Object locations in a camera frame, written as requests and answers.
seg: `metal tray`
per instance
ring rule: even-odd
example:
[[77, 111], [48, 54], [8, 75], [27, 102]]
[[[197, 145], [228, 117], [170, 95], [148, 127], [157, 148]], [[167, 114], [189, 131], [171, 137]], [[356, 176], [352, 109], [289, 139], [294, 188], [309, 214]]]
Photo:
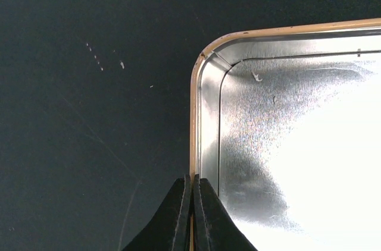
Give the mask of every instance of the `metal tray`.
[[259, 251], [381, 250], [380, 25], [234, 33], [199, 56], [190, 173]]

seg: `small crumb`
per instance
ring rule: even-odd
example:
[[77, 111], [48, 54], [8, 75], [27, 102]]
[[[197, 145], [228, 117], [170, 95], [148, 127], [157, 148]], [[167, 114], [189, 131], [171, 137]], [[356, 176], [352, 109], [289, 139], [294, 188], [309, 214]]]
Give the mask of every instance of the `small crumb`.
[[260, 79], [260, 75], [259, 74], [254, 74], [252, 73], [253, 77], [255, 78], [256, 81], [263, 81], [263, 79]]

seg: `black tabletop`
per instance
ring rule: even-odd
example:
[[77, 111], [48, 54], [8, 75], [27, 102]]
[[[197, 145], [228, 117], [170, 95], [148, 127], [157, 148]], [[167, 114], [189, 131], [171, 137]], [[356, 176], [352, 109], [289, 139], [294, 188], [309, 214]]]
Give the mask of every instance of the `black tabletop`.
[[117, 250], [189, 168], [189, 82], [240, 30], [381, 17], [381, 0], [0, 0], [0, 242]]

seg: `shiny metal surface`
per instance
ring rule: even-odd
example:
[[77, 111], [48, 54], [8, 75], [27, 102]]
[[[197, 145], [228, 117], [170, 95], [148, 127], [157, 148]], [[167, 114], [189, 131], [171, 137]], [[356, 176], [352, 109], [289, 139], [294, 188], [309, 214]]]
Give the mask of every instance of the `shiny metal surface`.
[[380, 41], [251, 38], [207, 56], [196, 171], [258, 250], [381, 250]]

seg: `tray rim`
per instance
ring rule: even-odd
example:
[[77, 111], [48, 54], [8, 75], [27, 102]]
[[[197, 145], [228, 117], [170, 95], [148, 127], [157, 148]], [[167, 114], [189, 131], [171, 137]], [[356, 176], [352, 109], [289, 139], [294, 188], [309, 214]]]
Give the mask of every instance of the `tray rim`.
[[189, 139], [189, 173], [193, 181], [194, 175], [199, 173], [196, 167], [197, 161], [197, 107], [198, 107], [198, 83], [201, 78], [201, 71], [205, 65], [211, 60], [210, 55], [217, 51], [218, 48], [225, 45], [227, 42], [231, 42], [238, 39], [248, 39], [253, 37], [270, 37], [270, 36], [282, 36], [291, 34], [303, 34], [303, 33], [318, 33], [318, 32], [332, 32], [351, 29], [366, 29], [381, 26], [381, 18], [354, 20], [354, 21], [341, 21], [334, 23], [322, 23], [311, 24], [302, 26], [290, 26], [279, 27], [272, 29], [259, 29], [235, 32], [224, 35], [215, 41], [211, 42], [204, 50], [199, 54], [195, 65], [193, 66], [192, 75], [190, 78], [190, 139]]

